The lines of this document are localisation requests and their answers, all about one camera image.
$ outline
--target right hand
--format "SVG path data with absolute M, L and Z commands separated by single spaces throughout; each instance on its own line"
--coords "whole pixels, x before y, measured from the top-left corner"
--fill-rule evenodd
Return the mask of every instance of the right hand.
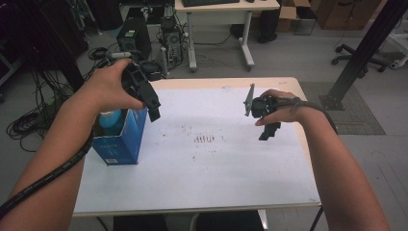
M 264 93 L 262 93 L 261 97 L 265 97 L 269 95 L 272 97 L 275 97 L 278 103 L 282 101 L 282 99 L 279 99 L 278 96 L 285 96 L 285 97 L 290 97 L 290 98 L 296 97 L 296 95 L 294 95 L 291 92 L 284 92 L 284 91 L 272 90 L 272 89 L 267 90 Z M 317 112 L 316 110 L 307 108 L 307 107 L 299 107 L 296 110 L 293 110 L 293 106 L 279 107 L 276 112 L 258 119 L 255 125 L 262 126 L 262 125 L 266 125 L 266 124 L 270 124 L 274 122 L 296 122 L 296 121 L 299 121 L 301 117 L 308 111 Z

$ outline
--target keyboard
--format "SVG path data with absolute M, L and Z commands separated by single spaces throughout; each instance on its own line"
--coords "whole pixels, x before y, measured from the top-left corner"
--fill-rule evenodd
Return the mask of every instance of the keyboard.
M 240 0 L 183 0 L 183 5 L 184 7 L 198 7 L 239 2 Z

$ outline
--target wheel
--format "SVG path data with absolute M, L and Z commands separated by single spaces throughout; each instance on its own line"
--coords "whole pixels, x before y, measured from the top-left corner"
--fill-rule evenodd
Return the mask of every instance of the wheel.
M 382 72 L 384 72 L 384 70 L 385 70 L 386 68 L 387 68 L 386 66 L 381 65 L 381 67 L 379 67 L 377 70 L 378 70 L 378 72 L 382 73 Z
M 343 48 L 341 46 L 336 47 L 335 49 L 336 53 L 340 53 L 343 51 Z
M 397 67 L 399 67 L 399 65 L 398 65 L 397 62 L 393 62 L 392 64 L 390 64 L 390 68 L 391 68 L 391 69 L 395 69 L 395 68 L 397 68 Z
M 337 58 L 334 58 L 333 60 L 332 60 L 332 64 L 338 64 L 339 63 L 339 60 L 337 59 Z

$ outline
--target black pole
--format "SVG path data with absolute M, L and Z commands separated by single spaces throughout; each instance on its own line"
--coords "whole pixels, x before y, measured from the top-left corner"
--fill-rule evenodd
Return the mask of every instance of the black pole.
M 343 107 L 342 100 L 345 94 L 407 9 L 407 0 L 388 0 L 328 95 L 319 97 L 326 110 L 339 110 Z

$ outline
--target hand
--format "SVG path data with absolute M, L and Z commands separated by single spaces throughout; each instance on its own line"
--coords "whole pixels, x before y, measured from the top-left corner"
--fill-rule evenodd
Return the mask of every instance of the hand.
M 278 96 L 285 96 L 290 98 L 296 97 L 296 95 L 292 94 L 291 92 L 284 92 L 280 90 L 267 90 L 261 94 L 261 97 L 269 95 L 275 97 L 278 103 L 282 101 L 282 99 L 279 99 Z M 313 111 L 317 112 L 317 110 L 307 107 L 299 107 L 296 110 L 292 110 L 292 108 L 293 106 L 279 107 L 276 112 L 258 119 L 255 125 L 262 126 L 274 122 L 295 122 L 301 120 L 304 116 Z
M 122 72 L 131 61 L 121 59 L 111 66 L 96 69 L 70 99 L 88 104 L 96 113 L 117 109 L 143 109 L 143 103 L 130 96 L 121 84 Z

